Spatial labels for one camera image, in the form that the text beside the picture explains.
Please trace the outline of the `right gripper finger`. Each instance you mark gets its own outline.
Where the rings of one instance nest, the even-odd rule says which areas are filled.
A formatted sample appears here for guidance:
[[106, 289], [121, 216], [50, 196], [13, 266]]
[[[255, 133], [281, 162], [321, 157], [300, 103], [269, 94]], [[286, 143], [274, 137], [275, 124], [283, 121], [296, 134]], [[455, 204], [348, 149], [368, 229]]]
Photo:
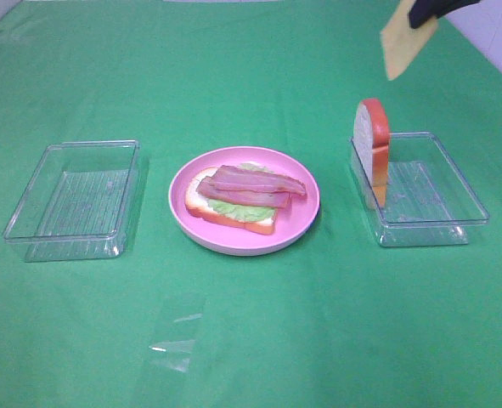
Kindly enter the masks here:
[[457, 9], [479, 2], [480, 0], [416, 0], [408, 12], [409, 26], [417, 29], [432, 17], [439, 19]]

